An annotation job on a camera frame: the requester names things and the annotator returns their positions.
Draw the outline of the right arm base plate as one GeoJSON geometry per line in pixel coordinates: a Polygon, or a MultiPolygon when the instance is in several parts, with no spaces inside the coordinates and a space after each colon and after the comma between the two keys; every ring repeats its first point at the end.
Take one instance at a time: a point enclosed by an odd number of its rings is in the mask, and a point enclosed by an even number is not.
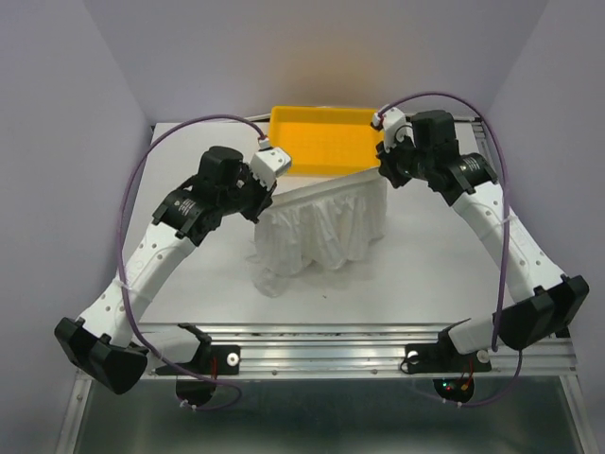
{"type": "Polygon", "coordinates": [[[493,367],[489,360],[481,362],[477,353],[460,354],[454,347],[437,343],[410,343],[399,365],[407,375],[458,376],[488,373],[493,367]]]}

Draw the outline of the white skirt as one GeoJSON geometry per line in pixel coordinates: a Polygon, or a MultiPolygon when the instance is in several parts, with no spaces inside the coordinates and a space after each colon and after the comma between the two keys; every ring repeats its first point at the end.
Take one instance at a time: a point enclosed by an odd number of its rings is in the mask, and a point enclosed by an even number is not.
{"type": "Polygon", "coordinates": [[[387,225],[387,181],[375,168],[273,197],[254,227],[251,280],[275,298],[310,266],[338,271],[364,260],[387,225]]]}

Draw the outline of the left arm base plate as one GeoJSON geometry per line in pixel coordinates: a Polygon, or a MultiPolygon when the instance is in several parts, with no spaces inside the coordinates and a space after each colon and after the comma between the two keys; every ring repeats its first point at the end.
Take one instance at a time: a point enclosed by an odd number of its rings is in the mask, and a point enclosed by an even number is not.
{"type": "Polygon", "coordinates": [[[184,369],[213,378],[239,374],[241,349],[236,344],[200,345],[191,359],[180,363],[184,369]]]}

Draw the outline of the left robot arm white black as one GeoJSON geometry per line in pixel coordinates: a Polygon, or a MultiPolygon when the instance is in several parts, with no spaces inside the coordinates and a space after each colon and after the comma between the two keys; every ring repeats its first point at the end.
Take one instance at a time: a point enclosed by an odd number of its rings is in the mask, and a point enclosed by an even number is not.
{"type": "Polygon", "coordinates": [[[272,204],[277,180],[292,164],[281,148],[241,152],[213,146],[196,174],[171,191],[152,214],[125,267],[76,318],[62,318],[54,336],[69,361],[115,394],[128,392],[147,369],[150,347],[137,323],[164,283],[223,218],[257,222],[272,204]]]}

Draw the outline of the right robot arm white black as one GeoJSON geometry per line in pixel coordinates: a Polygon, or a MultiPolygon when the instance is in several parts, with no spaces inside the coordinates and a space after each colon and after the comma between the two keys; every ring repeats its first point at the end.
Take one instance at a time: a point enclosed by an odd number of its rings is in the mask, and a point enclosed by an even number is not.
{"type": "Polygon", "coordinates": [[[500,270],[495,312],[443,329],[436,342],[416,346],[409,371],[456,369],[480,350],[504,345],[522,351],[565,330],[589,293],[580,276],[556,265],[514,214],[493,167],[478,153],[463,154],[453,116],[443,110],[407,117],[390,108],[371,125],[383,133],[377,145],[379,173],[393,187],[420,180],[471,228],[500,270]]]}

